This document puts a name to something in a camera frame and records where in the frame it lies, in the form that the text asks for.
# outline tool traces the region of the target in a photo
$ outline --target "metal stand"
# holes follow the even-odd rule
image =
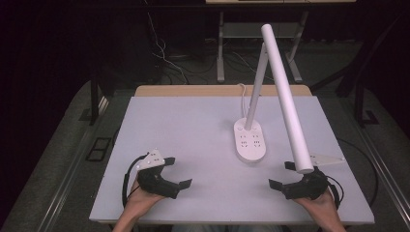
[[[302,77],[301,74],[299,73],[298,67],[296,66],[295,63],[295,54],[296,50],[298,49],[298,45],[301,41],[302,34],[305,29],[306,21],[308,19],[308,11],[305,11],[302,13],[301,20],[298,23],[293,23],[293,24],[298,24],[296,29],[295,29],[295,35],[293,36],[293,44],[292,47],[290,48],[289,52],[286,52],[286,60],[287,63],[290,67],[290,71],[292,72],[292,75],[294,77],[295,82],[302,82]],[[286,26],[289,26],[291,23],[282,23]],[[250,23],[244,23],[244,26],[249,26]],[[217,76],[218,76],[218,83],[223,83],[225,81],[225,76],[224,76],[224,69],[223,69],[223,38],[224,37],[229,37],[231,35],[224,35],[223,34],[223,28],[224,28],[224,21],[223,21],[223,12],[220,12],[220,32],[219,32],[219,37],[218,37],[218,58],[217,58]],[[240,36],[244,36],[243,33],[242,35],[235,35],[235,38],[240,38]],[[246,35],[247,38],[260,38],[261,36],[256,36],[256,35]]]

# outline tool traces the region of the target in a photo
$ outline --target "lamp base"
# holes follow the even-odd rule
[[[246,163],[259,162],[266,154],[262,128],[255,120],[250,130],[245,130],[247,118],[238,120],[234,125],[236,150],[239,160]]]

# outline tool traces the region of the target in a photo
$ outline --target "tan table edge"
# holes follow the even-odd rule
[[[247,85],[246,96],[250,96],[253,85]],[[290,85],[293,96],[312,96],[306,85]],[[136,97],[195,97],[195,96],[242,96],[240,85],[141,85],[135,91]],[[260,96],[277,96],[275,85],[263,85]]]

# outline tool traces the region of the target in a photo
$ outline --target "metal frame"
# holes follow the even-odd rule
[[[298,45],[301,41],[302,34],[305,30],[305,25],[306,21],[308,19],[308,11],[304,11],[301,16],[301,20],[298,23],[298,26],[296,28],[295,34],[293,36],[293,44],[292,47],[290,48],[289,52],[286,52],[286,60],[287,64],[289,65],[290,71],[292,72],[293,78],[297,83],[302,82],[302,77],[301,74],[299,73],[298,67],[296,66],[295,62],[295,55],[296,55],[296,50],[298,49]],[[259,24],[261,23],[229,23],[230,25],[236,25],[236,24],[242,24],[246,26],[251,26],[253,25],[254,27],[258,27]],[[287,27],[291,27],[293,23],[281,23],[286,25]],[[224,69],[223,69],[223,38],[261,38],[262,34],[260,36],[254,35],[254,33],[251,33],[249,35],[244,35],[243,33],[236,33],[236,31],[233,31],[231,33],[226,33],[226,24],[223,21],[223,12],[220,12],[220,32],[219,32],[219,37],[218,37],[218,57],[217,57],[217,81],[218,83],[223,83],[225,80],[225,75],[224,75]],[[287,36],[282,36],[280,34],[276,35],[277,38],[288,38]]]
[[[99,115],[103,115],[106,108],[108,107],[108,99],[102,97],[100,104],[98,105]],[[87,154],[90,148],[90,141],[96,134],[96,131],[101,123],[102,118],[97,118],[96,122],[93,127],[89,127],[87,131],[81,138],[81,141],[78,145],[78,149],[73,156],[72,163],[70,164],[69,169],[66,172],[63,180],[60,183],[60,186],[55,191],[54,195],[51,198],[50,205],[41,221],[39,227],[36,231],[44,232],[44,231],[52,231],[54,223],[56,222],[60,211],[62,210],[64,203],[66,201],[67,196],[72,189],[73,183],[75,181],[75,177],[77,174],[77,169],[84,159],[84,154]]]

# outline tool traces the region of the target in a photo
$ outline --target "gray surface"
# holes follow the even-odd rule
[[[192,60],[190,57],[187,58],[187,56],[181,57],[180,55],[185,55],[181,53],[170,54],[174,55],[174,58],[170,57],[169,59],[177,65],[184,65],[185,68],[192,71],[184,70],[192,84],[217,84],[215,66],[216,46],[212,40],[207,42],[209,43],[206,53],[209,55],[203,60]],[[278,44],[281,51],[291,45],[289,41],[280,41]],[[243,62],[232,51],[243,55],[253,67],[256,67],[260,45],[260,41],[256,40],[247,40],[239,43],[230,41],[225,45],[225,62],[227,61],[231,64],[231,66],[225,64],[225,84],[237,84],[239,82],[252,84],[254,79],[253,72],[244,66]],[[360,46],[360,43],[346,42],[330,44],[302,43],[297,53],[296,61],[305,84],[311,85],[316,83],[329,74],[343,68],[354,57]],[[179,80],[181,76],[178,71],[165,69],[164,72],[172,78],[173,84],[183,83],[183,81]],[[169,83],[169,78],[164,75],[161,84]],[[50,140],[42,160],[33,172],[33,176],[27,183],[26,188],[19,196],[2,231],[33,231],[39,226],[49,206],[50,198],[66,174],[65,172],[70,165],[71,158],[76,152],[83,133],[89,128],[87,122],[78,121],[82,110],[89,108],[89,88],[87,86],[84,86],[73,99],[66,117],[64,117],[59,129]],[[366,152],[363,141],[354,130],[351,121],[348,120],[353,111],[346,112],[340,103],[340,101],[346,100],[340,100],[335,97],[334,90],[336,86],[337,81],[317,91],[316,95],[320,97],[319,100],[335,135],[354,143]],[[123,98],[131,96],[133,90],[126,93],[118,93],[119,95],[114,96],[110,100],[104,116],[99,119],[102,120],[100,123],[101,127],[96,130],[98,132],[95,137],[112,137],[116,128],[121,124],[125,108],[127,107],[127,100]],[[406,195],[409,195],[409,185],[406,180],[409,174],[406,164],[409,159],[408,154],[410,154],[409,140],[371,93],[366,94],[365,103],[366,109],[372,110],[380,121],[380,125],[367,126],[366,131],[384,157],[385,162],[389,164],[398,184],[406,192]],[[91,139],[88,143],[93,144],[94,139]],[[363,193],[366,197],[370,198],[373,195],[374,176],[368,163],[350,145],[343,144],[342,142],[339,144]],[[88,219],[94,202],[93,196],[95,196],[95,191],[100,185],[102,173],[108,159],[109,154],[103,162],[91,163],[84,160],[80,164],[71,191],[68,192],[60,214],[56,215],[55,224],[50,228],[51,231],[109,231],[108,226],[92,222]],[[389,194],[382,185],[371,209],[375,215],[376,223],[374,225],[353,226],[349,228],[349,231],[408,230]],[[315,231],[316,227],[292,226],[292,229],[294,231]]]

